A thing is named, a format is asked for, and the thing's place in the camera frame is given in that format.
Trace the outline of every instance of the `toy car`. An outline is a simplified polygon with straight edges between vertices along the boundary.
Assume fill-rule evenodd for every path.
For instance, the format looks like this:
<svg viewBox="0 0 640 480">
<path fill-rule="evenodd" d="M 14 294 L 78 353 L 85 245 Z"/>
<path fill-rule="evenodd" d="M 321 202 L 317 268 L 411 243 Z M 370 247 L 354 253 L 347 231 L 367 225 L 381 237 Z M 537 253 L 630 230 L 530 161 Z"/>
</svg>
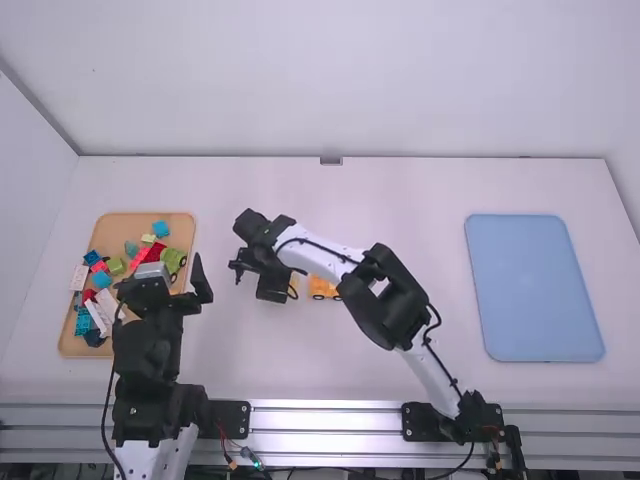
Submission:
<svg viewBox="0 0 640 480">
<path fill-rule="evenodd" d="M 314 300 L 333 298 L 337 302 L 342 301 L 336 287 L 316 275 L 309 275 L 309 296 Z"/>
<path fill-rule="evenodd" d="M 160 252 L 160 261 L 164 262 L 167 266 L 171 283 L 175 283 L 178 279 L 178 272 L 187 264 L 187 252 L 167 247 Z"/>
</svg>

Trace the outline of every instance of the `green toy car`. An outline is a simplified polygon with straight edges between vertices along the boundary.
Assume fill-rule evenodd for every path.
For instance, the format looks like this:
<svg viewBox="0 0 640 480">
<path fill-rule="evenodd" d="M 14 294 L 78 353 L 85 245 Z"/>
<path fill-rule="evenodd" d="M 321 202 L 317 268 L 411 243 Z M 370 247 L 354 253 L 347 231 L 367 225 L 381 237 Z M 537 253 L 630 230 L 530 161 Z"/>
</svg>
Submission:
<svg viewBox="0 0 640 480">
<path fill-rule="evenodd" d="M 187 252 L 167 247 L 160 252 L 160 261 L 164 262 L 167 266 L 171 283 L 175 283 L 178 279 L 178 272 L 187 264 Z"/>
</svg>

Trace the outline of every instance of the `blue mat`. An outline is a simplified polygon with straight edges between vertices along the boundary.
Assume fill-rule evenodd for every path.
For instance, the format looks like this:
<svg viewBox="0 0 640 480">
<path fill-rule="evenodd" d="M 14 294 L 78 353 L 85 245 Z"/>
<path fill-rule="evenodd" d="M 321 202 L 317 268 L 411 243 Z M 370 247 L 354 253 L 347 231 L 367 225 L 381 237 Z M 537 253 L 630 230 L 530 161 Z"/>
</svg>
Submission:
<svg viewBox="0 0 640 480">
<path fill-rule="evenodd" d="M 467 243 L 487 352 L 503 362 L 597 362 L 605 349 L 565 223 L 471 215 Z"/>
</svg>

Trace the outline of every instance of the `orange toy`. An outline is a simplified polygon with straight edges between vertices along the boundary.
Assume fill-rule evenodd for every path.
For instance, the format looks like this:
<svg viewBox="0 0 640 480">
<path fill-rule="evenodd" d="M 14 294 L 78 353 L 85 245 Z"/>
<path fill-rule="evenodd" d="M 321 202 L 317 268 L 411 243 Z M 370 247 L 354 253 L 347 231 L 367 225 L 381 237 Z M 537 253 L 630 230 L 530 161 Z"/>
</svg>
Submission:
<svg viewBox="0 0 640 480">
<path fill-rule="evenodd" d="M 342 300 L 336 287 L 316 275 L 309 275 L 309 296 L 314 300 L 325 298 L 333 298 L 338 302 Z"/>
</svg>

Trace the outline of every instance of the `cork tray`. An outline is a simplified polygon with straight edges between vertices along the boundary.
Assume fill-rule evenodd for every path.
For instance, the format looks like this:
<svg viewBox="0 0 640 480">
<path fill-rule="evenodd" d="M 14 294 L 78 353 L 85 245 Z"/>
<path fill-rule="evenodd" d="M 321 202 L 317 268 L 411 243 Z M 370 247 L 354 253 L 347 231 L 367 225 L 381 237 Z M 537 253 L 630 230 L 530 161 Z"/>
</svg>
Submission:
<svg viewBox="0 0 640 480">
<path fill-rule="evenodd" d="M 132 273 L 129 268 L 131 259 L 127 257 L 124 251 L 124 242 L 129 240 L 140 246 L 140 237 L 144 233 L 153 233 L 151 224 L 158 220 L 167 222 L 171 232 L 168 237 L 162 238 L 160 242 L 168 247 L 189 252 L 187 263 L 189 265 L 191 263 L 191 247 L 196 230 L 195 220 L 189 213 L 108 213 L 103 215 L 93 228 L 93 234 L 87 250 L 78 252 L 78 264 L 82 263 L 82 256 L 93 249 L 102 256 L 120 257 L 126 262 L 127 271 L 123 275 L 114 277 L 113 283 L 121 281 Z M 180 269 L 178 279 L 171 288 L 172 294 L 183 291 L 188 270 L 188 266 Z M 91 281 L 91 273 L 87 277 L 84 288 L 96 290 Z M 116 292 L 113 284 L 109 287 L 109 290 L 115 298 Z M 126 315 L 125 322 L 137 318 L 126 307 L 123 308 L 123 311 Z M 74 335 L 76 316 L 77 314 L 73 309 L 73 292 L 69 291 L 69 309 L 64 318 L 62 332 L 58 341 L 60 355 L 69 358 L 111 358 L 113 355 L 111 338 L 108 338 L 101 347 L 91 348 L 82 336 L 76 337 Z"/>
</svg>

